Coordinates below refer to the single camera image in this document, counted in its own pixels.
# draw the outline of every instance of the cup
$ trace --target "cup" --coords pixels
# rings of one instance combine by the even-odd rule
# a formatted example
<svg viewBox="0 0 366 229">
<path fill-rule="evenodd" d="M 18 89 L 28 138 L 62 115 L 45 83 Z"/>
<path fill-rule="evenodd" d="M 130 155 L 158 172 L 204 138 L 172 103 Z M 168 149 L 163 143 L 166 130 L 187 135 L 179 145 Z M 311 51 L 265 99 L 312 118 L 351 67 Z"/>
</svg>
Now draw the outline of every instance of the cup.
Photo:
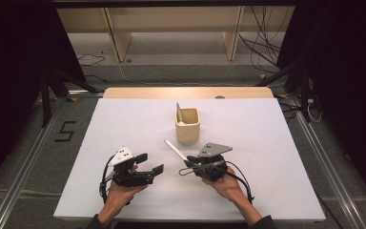
<svg viewBox="0 0 366 229">
<path fill-rule="evenodd" d="M 180 143 L 195 143 L 200 138 L 200 114 L 196 108 L 181 108 L 183 123 L 179 122 L 176 111 L 174 125 L 176 126 L 176 137 Z"/>
</svg>

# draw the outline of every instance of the person's right hand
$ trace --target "person's right hand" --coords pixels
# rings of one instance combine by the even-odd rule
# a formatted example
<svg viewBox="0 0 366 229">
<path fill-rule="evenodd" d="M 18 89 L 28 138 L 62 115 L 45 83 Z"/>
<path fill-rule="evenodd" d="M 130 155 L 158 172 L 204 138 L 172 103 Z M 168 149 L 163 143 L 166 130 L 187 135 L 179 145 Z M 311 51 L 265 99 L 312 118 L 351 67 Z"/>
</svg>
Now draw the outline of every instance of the person's right hand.
<svg viewBox="0 0 366 229">
<path fill-rule="evenodd" d="M 234 174 L 234 170 L 230 166 L 228 166 L 228 172 Z M 245 196 L 242 189 L 240 189 L 237 179 L 231 176 L 224 175 L 224 177 L 216 181 L 210 181 L 205 178 L 202 178 L 202 180 L 204 183 L 212 186 L 220 196 L 227 198 L 229 201 L 235 201 Z"/>
</svg>

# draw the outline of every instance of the white tabletop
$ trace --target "white tabletop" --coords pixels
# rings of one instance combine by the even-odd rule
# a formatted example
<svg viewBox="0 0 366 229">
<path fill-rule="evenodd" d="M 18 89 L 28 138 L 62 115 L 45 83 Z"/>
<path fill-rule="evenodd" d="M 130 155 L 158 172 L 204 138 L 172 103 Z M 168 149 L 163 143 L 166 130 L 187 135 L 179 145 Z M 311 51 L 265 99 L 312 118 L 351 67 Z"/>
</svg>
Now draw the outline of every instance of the white tabletop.
<svg viewBox="0 0 366 229">
<path fill-rule="evenodd" d="M 183 145 L 175 138 L 176 102 L 200 112 L 198 142 Z M 164 164 L 164 173 L 135 195 L 118 220 L 244 221 L 238 210 L 194 174 L 182 177 L 185 156 L 196 156 L 206 142 L 232 146 L 223 154 L 248 179 L 254 207 L 273 219 L 325 219 L 294 141 L 273 98 L 238 99 L 99 99 L 54 216 L 90 219 L 103 207 L 99 182 L 110 156 L 128 147 L 136 156 L 148 153 L 139 171 Z"/>
</svg>

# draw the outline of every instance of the white stick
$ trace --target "white stick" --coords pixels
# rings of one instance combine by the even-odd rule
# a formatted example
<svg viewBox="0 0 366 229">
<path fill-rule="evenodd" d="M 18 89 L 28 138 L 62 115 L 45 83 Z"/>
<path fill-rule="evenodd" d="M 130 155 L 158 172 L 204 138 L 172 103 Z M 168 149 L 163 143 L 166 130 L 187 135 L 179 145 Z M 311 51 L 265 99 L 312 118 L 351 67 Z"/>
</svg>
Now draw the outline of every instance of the white stick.
<svg viewBox="0 0 366 229">
<path fill-rule="evenodd" d="M 180 158 L 182 158 L 183 160 L 188 160 L 182 153 L 180 153 L 180 151 L 179 150 L 177 150 L 177 148 L 176 147 L 174 147 L 172 144 L 171 144 L 171 142 L 168 140 L 168 139 L 165 139 L 164 140 L 165 141 L 165 143 L 178 155 L 178 156 L 180 156 Z"/>
</svg>

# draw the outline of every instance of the black sleeve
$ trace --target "black sleeve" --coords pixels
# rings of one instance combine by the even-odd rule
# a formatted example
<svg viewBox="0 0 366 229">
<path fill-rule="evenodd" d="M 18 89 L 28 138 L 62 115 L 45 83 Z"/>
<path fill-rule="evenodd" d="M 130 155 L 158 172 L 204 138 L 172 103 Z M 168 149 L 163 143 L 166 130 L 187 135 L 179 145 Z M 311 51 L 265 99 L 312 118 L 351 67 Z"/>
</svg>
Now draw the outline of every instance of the black sleeve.
<svg viewBox="0 0 366 229">
<path fill-rule="evenodd" d="M 91 222 L 88 224 L 85 229 L 103 229 L 102 223 L 97 219 L 97 214 L 94 215 L 93 219 L 91 219 Z"/>
<path fill-rule="evenodd" d="M 275 229 L 272 217 L 267 216 L 257 221 L 250 229 Z"/>
</svg>

